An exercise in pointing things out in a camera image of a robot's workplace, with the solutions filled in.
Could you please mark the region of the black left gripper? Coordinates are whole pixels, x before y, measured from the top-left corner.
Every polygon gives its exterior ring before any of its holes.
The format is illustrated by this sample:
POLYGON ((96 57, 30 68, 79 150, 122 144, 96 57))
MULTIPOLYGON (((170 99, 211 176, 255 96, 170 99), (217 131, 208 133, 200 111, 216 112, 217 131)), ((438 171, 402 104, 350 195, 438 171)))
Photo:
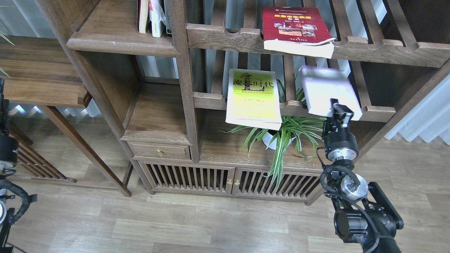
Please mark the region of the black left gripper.
POLYGON ((0 163, 4 169, 12 169, 18 161, 18 141, 11 136, 0 137, 0 163))

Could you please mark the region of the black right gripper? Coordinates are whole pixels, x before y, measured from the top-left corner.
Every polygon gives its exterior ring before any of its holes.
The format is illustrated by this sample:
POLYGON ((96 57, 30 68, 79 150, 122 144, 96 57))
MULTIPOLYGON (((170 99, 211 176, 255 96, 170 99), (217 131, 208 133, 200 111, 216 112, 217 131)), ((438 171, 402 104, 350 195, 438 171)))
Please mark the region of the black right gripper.
POLYGON ((359 149, 355 136, 350 132, 350 120, 354 112, 338 99, 331 99, 332 116, 326 120, 322 139, 325 144, 325 156, 328 160, 355 160, 359 149))

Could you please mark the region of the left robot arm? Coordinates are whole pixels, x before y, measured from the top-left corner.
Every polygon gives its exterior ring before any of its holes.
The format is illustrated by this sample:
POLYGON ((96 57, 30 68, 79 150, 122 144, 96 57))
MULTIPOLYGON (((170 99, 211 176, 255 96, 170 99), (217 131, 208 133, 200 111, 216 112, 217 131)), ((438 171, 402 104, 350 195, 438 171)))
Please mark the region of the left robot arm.
POLYGON ((5 79, 2 77, 0 81, 0 251, 2 253, 12 253, 15 246, 7 242, 10 228, 26 213, 31 203, 37 200, 37 195, 29 195, 22 187, 7 180, 8 176, 16 173, 14 167, 18 163, 19 142, 9 134, 9 100, 4 97, 4 81, 5 79), (18 211, 15 208, 8 208, 6 205, 7 200, 13 200, 17 196, 21 198, 21 206, 18 211))

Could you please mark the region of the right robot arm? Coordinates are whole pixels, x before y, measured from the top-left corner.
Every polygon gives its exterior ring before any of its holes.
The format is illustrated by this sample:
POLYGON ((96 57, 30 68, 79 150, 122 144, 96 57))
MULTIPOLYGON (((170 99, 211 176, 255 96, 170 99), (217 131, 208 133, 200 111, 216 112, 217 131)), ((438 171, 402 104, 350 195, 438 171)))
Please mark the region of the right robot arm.
POLYGON ((368 183, 353 172, 358 156, 355 136, 349 130, 354 113, 337 99, 330 100, 332 114, 324 123, 325 156, 320 184, 335 210, 336 235, 344 243, 358 243, 365 253, 399 253, 394 237, 404 222, 376 182, 368 183))

